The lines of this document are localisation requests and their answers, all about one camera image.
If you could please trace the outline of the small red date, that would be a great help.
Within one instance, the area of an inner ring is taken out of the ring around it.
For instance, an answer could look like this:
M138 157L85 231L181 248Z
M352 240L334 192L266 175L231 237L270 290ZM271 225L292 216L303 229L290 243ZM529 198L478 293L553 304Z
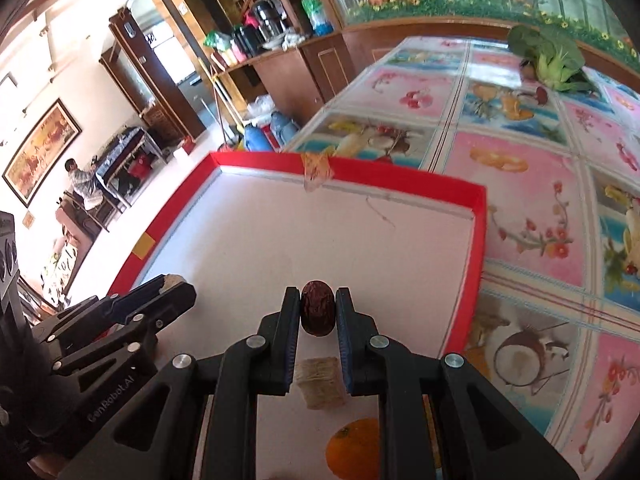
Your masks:
M547 90L544 87L537 87L535 98L539 105L546 105L549 101Z

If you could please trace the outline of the red box lid tray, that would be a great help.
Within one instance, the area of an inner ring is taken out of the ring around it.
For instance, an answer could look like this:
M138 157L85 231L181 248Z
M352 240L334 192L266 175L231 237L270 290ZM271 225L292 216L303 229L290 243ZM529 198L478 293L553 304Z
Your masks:
M329 181L313 188L295 154L213 153L163 206L117 274L112 289L129 292L155 256L176 243L213 287L216 320L186 331L209 344L208 358L256 334L300 292L297 364L315 353L341 362L337 312L329 335L309 335L300 322L302 291L322 281L348 288L355 309L378 332L420 356L440 359L461 348L473 317L482 272L487 193L475 183L338 158ZM294 453L305 474L316 447L309 422L258 426L270 460Z

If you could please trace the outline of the wooden sideboard cabinet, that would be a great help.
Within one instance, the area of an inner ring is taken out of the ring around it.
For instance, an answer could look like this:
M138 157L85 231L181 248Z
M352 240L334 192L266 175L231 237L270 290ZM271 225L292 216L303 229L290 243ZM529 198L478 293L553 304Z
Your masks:
M225 75L254 70L280 112L300 126L344 90L356 77L340 32L308 39L298 46L255 56L228 68Z

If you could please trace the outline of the dark red jujube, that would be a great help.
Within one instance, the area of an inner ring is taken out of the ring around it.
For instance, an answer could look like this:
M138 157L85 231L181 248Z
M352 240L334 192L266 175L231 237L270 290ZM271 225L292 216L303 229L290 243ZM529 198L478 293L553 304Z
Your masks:
M309 335L324 337L332 332L336 322L333 290L322 281L308 282L302 291L300 322Z

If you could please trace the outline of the seated person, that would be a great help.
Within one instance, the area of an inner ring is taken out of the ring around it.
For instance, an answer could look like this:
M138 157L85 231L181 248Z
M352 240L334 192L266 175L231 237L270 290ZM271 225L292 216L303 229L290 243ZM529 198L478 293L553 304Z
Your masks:
M104 194L92 172L81 170L73 158L66 159L64 167L70 186L82 199L85 210L94 209L105 202Z

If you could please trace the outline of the green water bottle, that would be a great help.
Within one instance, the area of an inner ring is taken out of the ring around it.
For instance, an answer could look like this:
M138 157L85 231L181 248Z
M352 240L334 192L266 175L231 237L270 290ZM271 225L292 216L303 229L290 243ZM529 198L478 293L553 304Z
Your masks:
M302 0L302 6L316 36L326 36L333 32L321 0Z

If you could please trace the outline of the framed painting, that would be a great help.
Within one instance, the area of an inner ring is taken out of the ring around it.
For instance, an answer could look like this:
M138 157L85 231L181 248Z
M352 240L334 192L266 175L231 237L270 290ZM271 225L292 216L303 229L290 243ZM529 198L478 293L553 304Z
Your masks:
M82 133L61 99L55 100L29 131L3 171L2 180L28 207L44 179Z

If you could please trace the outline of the fruit print tablecloth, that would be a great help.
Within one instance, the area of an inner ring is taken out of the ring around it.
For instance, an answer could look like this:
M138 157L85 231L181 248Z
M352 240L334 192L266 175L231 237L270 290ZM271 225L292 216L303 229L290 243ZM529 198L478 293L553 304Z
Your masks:
M562 94L506 44L409 37L286 142L483 185L464 353L583 479L639 474L639 97ZM549 101L539 105L537 87Z

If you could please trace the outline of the green bok choy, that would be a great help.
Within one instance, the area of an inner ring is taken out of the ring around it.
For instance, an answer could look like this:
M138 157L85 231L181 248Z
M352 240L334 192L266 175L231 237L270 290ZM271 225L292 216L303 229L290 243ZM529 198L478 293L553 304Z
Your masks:
M586 60L569 36L554 28L513 26L506 36L509 50L533 66L537 80L561 93L596 93L584 72Z

